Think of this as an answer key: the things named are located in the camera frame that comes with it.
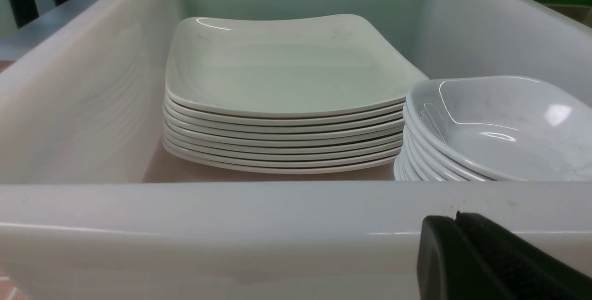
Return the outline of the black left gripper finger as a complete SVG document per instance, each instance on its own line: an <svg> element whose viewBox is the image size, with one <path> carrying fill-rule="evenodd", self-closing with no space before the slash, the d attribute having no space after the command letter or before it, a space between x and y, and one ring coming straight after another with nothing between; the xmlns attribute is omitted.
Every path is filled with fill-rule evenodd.
<svg viewBox="0 0 592 300"><path fill-rule="evenodd" d="M477 213L426 216L417 283L422 300L589 300L592 280Z"/></svg>

